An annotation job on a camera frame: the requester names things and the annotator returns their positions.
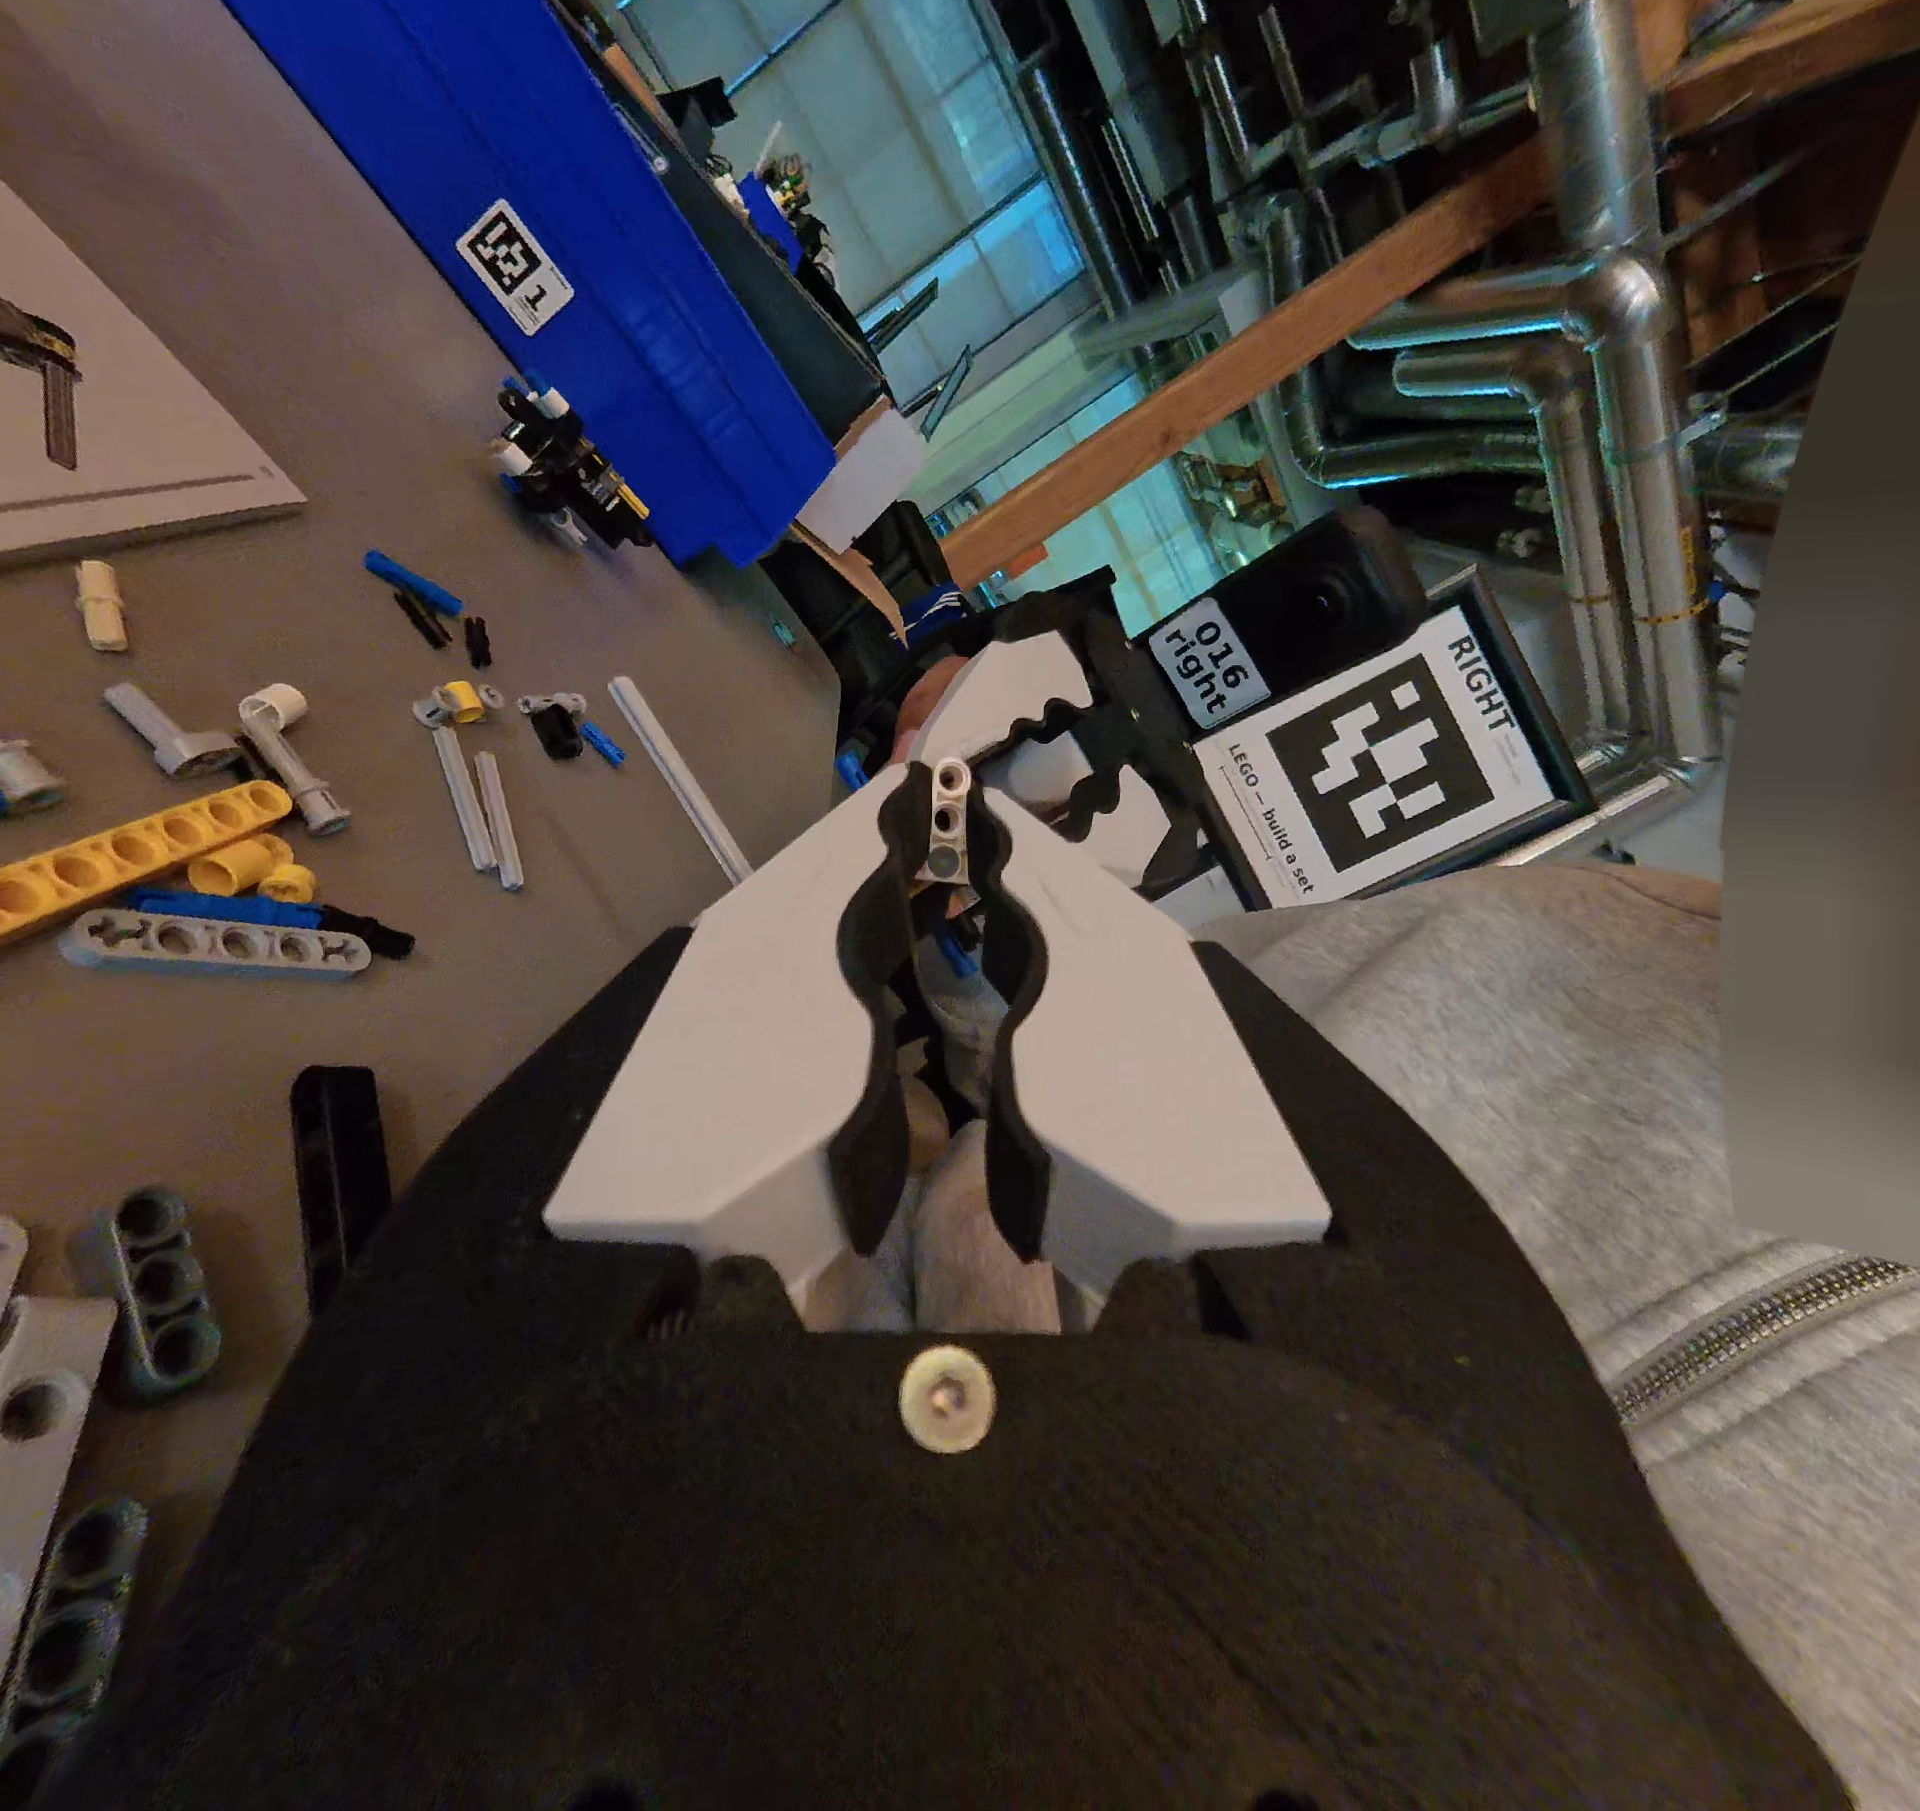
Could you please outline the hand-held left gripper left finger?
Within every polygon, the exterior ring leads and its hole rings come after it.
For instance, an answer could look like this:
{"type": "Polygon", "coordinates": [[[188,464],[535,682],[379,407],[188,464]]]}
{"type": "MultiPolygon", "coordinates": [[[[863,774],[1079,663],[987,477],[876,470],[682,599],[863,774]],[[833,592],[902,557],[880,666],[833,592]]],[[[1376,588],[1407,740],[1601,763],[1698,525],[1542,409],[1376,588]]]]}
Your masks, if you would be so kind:
{"type": "Polygon", "coordinates": [[[755,1256],[810,1284],[851,1248],[829,1140],[865,1089],[874,1022],[837,957],[887,853],[887,767],[707,908],[616,1071],[542,1223],[555,1239],[755,1256]]]}

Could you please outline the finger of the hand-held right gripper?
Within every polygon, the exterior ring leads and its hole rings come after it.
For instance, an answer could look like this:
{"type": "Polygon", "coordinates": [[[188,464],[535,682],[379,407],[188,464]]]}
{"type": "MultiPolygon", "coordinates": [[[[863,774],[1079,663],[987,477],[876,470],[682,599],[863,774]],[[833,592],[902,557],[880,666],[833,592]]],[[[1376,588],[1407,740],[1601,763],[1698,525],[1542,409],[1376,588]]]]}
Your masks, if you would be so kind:
{"type": "Polygon", "coordinates": [[[1135,722],[1069,638],[994,642],[947,684],[919,730],[932,791],[1120,791],[1140,782],[1135,722]]]}
{"type": "Polygon", "coordinates": [[[1146,897],[1186,887],[1208,865],[1187,809],[1167,801],[1133,763],[1096,767],[1071,737],[1035,744],[1035,813],[1146,897]]]}

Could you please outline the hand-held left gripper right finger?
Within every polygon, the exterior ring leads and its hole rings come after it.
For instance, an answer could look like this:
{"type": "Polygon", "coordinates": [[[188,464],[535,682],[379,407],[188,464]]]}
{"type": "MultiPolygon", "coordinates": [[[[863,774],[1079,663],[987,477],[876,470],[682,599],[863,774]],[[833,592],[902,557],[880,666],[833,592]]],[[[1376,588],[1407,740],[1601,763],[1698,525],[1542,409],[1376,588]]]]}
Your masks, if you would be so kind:
{"type": "Polygon", "coordinates": [[[985,1131],[1005,1244],[1111,1296],[1140,1263],[1324,1241],[1332,1201],[1187,933],[995,791],[971,855],[1005,1006],[985,1131]]]}

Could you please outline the long light grey lego axle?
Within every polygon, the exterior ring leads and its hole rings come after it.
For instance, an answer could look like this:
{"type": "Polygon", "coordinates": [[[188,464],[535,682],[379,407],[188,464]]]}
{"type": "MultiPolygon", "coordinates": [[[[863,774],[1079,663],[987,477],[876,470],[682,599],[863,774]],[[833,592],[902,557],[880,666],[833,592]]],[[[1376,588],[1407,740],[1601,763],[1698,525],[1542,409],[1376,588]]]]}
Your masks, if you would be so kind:
{"type": "Polygon", "coordinates": [[[617,673],[608,684],[614,706],[629,728],[637,734],[648,761],[659,769],[659,777],[672,791],[676,803],[696,835],[707,844],[711,859],[717,864],[731,887],[740,887],[754,873],[754,864],[733,836],[715,803],[684,761],[684,753],[667,734],[664,722],[653,711],[637,682],[617,673]]]}

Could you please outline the long black lego beam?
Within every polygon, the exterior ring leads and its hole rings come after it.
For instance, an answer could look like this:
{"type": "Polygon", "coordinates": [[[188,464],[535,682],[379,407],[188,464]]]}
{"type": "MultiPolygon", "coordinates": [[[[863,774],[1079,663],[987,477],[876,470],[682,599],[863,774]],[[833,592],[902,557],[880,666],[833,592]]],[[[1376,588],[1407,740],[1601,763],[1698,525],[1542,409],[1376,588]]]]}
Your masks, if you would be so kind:
{"type": "Polygon", "coordinates": [[[304,1066],[291,1089],[291,1119],[307,1315],[320,1319],[392,1206],[371,1067],[304,1066]]]}

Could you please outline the black lego subassembly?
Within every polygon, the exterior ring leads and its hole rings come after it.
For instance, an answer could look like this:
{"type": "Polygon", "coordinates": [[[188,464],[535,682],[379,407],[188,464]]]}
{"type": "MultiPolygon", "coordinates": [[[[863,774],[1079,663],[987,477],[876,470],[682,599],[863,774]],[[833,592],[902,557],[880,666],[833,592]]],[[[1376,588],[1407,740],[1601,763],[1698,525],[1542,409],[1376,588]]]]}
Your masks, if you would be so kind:
{"type": "Polygon", "coordinates": [[[516,506],[573,550],[651,548],[651,510],[552,383],[510,375],[489,461],[516,506]]]}

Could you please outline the blue lego axle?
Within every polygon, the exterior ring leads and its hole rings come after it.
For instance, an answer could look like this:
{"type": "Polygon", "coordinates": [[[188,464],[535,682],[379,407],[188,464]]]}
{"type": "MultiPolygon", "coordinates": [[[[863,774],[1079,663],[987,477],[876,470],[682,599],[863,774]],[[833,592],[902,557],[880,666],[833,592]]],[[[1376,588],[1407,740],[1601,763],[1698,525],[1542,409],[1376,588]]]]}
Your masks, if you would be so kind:
{"type": "Polygon", "coordinates": [[[322,931],[326,910],[320,905],[280,904],[254,895],[221,897],[189,889],[132,887],[112,898],[116,910],[179,915],[275,931],[322,931]]]}

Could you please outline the yellow lego tube connector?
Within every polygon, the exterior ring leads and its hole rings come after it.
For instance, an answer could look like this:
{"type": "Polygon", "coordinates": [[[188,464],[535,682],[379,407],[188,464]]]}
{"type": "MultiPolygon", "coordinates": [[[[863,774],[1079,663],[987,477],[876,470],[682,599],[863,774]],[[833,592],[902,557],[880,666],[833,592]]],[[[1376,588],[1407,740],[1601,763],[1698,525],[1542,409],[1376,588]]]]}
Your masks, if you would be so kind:
{"type": "Polygon", "coordinates": [[[293,847],[275,835],[261,833],[192,859],[184,882],[201,895],[237,897],[262,887],[275,872],[293,864],[296,864],[293,847]]]}

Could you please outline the light grey five-hole lego beam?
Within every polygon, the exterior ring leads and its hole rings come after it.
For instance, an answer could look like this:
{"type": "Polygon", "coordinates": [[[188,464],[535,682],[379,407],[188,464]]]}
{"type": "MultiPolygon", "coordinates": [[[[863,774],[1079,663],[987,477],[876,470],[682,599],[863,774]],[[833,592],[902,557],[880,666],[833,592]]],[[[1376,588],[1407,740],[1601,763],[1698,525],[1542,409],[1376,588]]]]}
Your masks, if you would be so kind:
{"type": "Polygon", "coordinates": [[[356,934],[167,911],[94,910],[59,937],[60,957],[105,971],[350,981],[371,967],[356,934]]]}

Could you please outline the long yellow lego beam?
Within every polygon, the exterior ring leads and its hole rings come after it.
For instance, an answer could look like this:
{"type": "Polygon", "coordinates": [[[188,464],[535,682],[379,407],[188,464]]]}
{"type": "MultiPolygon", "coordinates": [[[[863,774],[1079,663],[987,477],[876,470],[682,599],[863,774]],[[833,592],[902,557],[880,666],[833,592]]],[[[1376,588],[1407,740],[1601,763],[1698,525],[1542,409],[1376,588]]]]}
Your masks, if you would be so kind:
{"type": "Polygon", "coordinates": [[[275,782],[215,791],[3,865],[3,943],[57,929],[109,897],[268,831],[295,809],[275,782]]]}

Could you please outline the lego instruction booklet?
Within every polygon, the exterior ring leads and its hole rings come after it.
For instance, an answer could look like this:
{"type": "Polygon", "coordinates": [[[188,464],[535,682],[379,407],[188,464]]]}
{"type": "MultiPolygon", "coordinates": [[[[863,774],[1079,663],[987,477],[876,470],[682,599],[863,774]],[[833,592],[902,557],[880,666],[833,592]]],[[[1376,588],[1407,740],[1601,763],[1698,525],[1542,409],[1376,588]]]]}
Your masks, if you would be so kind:
{"type": "Polygon", "coordinates": [[[10,188],[3,291],[6,569],[301,510],[296,481],[10,188]]]}

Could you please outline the cardboard box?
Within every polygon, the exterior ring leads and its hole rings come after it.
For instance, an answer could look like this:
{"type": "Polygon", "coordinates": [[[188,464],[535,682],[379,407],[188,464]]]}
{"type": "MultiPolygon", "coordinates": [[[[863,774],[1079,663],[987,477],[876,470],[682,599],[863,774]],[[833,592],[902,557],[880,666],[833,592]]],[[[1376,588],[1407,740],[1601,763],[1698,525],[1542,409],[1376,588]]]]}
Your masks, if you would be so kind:
{"type": "Polygon", "coordinates": [[[833,553],[863,536],[919,480],[927,439],[891,400],[869,407],[839,439],[825,481],[799,506],[792,529],[833,553]]]}

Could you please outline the person in grey hoodie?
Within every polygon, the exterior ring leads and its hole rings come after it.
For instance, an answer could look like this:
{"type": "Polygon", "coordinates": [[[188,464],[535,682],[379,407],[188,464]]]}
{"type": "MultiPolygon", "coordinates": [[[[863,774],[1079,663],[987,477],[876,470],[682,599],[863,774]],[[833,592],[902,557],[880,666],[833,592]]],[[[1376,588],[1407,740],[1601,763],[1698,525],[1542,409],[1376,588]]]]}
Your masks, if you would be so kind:
{"type": "Polygon", "coordinates": [[[1916,1806],[1916,1259],[1737,1219],[1720,893],[1496,865],[1192,934],[1332,1204],[1152,1257],[1089,1341],[987,1207],[973,1092],[883,1234],[1005,1361],[1005,1458],[876,1521],[895,1806],[1916,1806]]]}

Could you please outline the wooden ceiling beam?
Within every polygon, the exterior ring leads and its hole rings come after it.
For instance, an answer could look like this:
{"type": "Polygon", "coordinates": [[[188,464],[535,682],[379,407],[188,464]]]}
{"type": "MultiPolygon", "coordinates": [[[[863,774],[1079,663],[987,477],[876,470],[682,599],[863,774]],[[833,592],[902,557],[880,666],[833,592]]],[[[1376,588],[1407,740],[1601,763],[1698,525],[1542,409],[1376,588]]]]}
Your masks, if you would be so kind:
{"type": "Polygon", "coordinates": [[[1453,288],[1449,268],[1549,201],[1576,257],[1632,249],[1635,237],[1599,234],[1599,212],[1578,222],[1578,191],[1599,188],[1603,161],[1627,164],[1632,135],[1641,143],[1715,135],[1784,97],[1914,56],[1916,34],[1918,0],[1788,0],[1647,86],[1635,0],[1589,0],[1542,38],[1532,77],[1539,135],[1404,214],[950,531],[944,557],[954,584],[973,588],[1003,572],[1333,346],[1356,343],[1385,311],[1432,285],[1453,288]]]}

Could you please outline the black plastic tray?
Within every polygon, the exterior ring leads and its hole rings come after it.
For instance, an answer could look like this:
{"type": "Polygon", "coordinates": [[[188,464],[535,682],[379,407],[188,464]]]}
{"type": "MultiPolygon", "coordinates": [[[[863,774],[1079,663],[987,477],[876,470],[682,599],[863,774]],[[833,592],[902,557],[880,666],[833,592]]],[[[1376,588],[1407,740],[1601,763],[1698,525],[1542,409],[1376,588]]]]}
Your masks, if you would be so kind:
{"type": "Polygon", "coordinates": [[[624,107],[637,107],[641,139],[659,161],[658,180],[667,197],[701,239],[813,421],[829,439],[841,439],[874,402],[888,397],[851,311],[807,261],[789,261],[785,239],[792,232],[785,218],[774,217],[773,236],[762,232],[727,191],[729,186],[739,191],[744,188],[733,172],[711,168],[711,87],[669,93],[659,101],[624,47],[608,42],[599,50],[611,70],[611,95],[624,107]]]}

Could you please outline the blue plastic bin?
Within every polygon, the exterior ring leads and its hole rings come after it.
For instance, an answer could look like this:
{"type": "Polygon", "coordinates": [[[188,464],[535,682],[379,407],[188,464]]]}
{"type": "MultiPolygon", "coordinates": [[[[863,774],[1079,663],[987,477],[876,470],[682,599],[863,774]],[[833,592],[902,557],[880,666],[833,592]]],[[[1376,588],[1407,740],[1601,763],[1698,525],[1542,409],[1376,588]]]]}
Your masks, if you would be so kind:
{"type": "Polygon", "coordinates": [[[223,2],[675,564],[780,545],[829,434],[546,0],[223,2]]]}

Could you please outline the silver ventilation duct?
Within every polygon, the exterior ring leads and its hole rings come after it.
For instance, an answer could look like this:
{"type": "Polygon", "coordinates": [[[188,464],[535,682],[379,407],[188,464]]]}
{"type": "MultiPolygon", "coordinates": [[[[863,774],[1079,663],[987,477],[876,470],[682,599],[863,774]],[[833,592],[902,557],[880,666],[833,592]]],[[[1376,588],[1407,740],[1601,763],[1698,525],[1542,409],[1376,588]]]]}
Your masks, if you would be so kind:
{"type": "Polygon", "coordinates": [[[1683,388],[1656,149],[1632,0],[1468,0],[1481,50],[1524,42],[1547,184],[1568,257],[1453,280],[1349,335],[1392,354],[1414,400],[1525,404],[1528,431],[1443,425],[1329,439],[1313,362],[1268,400],[1304,480],[1326,489],[1540,476],[1585,693],[1579,767],[1601,838],[1686,805],[1722,754],[1710,661],[1710,557],[1692,453],[1711,476],[1784,492],[1797,431],[1729,430],[1683,388]]]}

